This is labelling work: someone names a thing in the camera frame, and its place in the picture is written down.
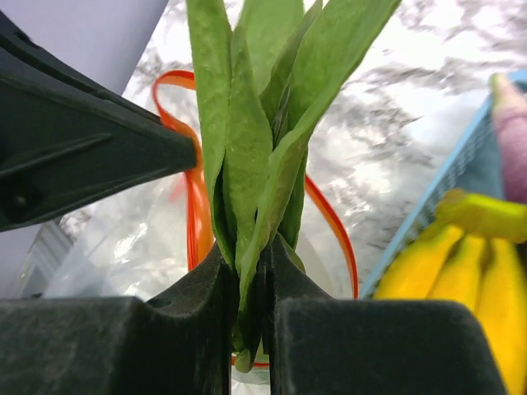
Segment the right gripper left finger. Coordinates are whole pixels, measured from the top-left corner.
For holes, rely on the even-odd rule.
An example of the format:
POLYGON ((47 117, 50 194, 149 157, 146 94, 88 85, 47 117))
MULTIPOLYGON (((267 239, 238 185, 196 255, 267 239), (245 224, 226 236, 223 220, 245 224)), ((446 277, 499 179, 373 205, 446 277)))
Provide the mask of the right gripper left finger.
POLYGON ((149 301, 4 300, 4 394, 228 394, 231 273, 218 248, 149 301))

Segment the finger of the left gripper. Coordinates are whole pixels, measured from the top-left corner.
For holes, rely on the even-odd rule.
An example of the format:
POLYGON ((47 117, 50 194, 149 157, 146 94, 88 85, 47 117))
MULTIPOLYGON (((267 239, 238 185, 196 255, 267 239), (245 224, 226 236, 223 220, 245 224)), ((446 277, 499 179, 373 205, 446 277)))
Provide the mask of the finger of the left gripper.
POLYGON ((52 220, 196 163, 190 138, 2 17, 2 230, 52 220))

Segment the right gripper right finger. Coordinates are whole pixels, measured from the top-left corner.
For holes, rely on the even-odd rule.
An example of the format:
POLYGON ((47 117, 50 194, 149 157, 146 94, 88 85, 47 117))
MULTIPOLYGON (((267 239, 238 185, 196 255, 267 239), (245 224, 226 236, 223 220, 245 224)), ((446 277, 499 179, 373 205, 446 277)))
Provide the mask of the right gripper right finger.
POLYGON ((463 305, 338 300, 275 239, 256 277, 274 394, 503 394, 483 330, 463 305))

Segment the clear zip bag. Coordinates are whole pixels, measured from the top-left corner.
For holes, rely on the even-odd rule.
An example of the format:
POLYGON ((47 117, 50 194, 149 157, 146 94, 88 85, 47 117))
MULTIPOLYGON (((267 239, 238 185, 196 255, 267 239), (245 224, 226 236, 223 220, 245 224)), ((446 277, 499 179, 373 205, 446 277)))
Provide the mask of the clear zip bag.
MULTIPOLYGON (((175 105, 169 109, 159 103, 158 93, 168 86, 190 88, 191 72, 174 70, 161 75, 152 87, 150 108, 161 109, 163 114, 175 114, 175 105)), ((71 240, 72 246, 64 256, 44 291, 46 298, 136 296, 148 300, 173 285, 200 263, 214 241, 211 231, 202 229, 206 193, 204 181, 195 181, 189 193, 185 173, 173 175, 139 185, 92 203, 63 216, 58 224, 71 240), (187 254, 187 220, 194 221, 198 257, 189 260, 187 254)), ((338 241, 343 258, 337 264, 343 267, 343 284, 337 282, 340 269, 330 269, 322 263, 311 244, 314 236, 306 237, 301 230, 296 254, 303 262, 306 274, 331 296, 358 296, 357 264, 351 242, 335 210, 328 203, 312 179, 305 175, 305 206, 308 196, 313 214, 322 225, 330 241, 338 241)), ((235 371, 234 394, 260 394, 267 391, 268 356, 257 354, 254 369, 249 375, 235 371)))

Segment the yellow banana bunch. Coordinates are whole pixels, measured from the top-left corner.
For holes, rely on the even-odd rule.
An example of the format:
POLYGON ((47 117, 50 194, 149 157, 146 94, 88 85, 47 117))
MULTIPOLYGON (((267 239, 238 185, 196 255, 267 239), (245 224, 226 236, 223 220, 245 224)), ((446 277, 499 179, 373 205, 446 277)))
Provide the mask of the yellow banana bunch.
POLYGON ((397 254, 377 300, 449 300, 483 327, 509 394, 526 392, 526 205, 462 188, 445 193, 435 220, 397 254))

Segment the green leafy vegetable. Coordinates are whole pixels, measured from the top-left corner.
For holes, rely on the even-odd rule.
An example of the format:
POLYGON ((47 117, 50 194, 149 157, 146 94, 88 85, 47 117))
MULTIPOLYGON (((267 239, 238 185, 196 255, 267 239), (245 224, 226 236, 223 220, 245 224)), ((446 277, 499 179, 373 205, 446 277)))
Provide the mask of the green leafy vegetable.
POLYGON ((187 4, 212 230, 238 278, 240 372, 252 370, 261 337, 259 256, 275 238, 296 246, 310 137, 397 7, 247 1, 232 25, 221 1, 187 4))

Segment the blue perforated plastic basket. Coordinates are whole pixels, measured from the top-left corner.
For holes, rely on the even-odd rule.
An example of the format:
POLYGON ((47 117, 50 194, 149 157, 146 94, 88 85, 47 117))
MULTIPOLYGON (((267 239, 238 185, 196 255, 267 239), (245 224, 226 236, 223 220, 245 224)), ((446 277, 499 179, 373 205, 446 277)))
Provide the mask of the blue perforated plastic basket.
POLYGON ((460 187, 493 198, 505 197, 501 158, 492 127, 492 94, 487 91, 482 99, 477 100, 477 108, 462 106, 473 98, 473 94, 465 95, 452 106, 452 109, 464 110, 471 117, 467 128, 459 135, 422 197, 395 232, 380 261, 363 281, 359 293, 361 299, 373 294, 395 255, 433 222, 436 205, 447 190, 460 187))

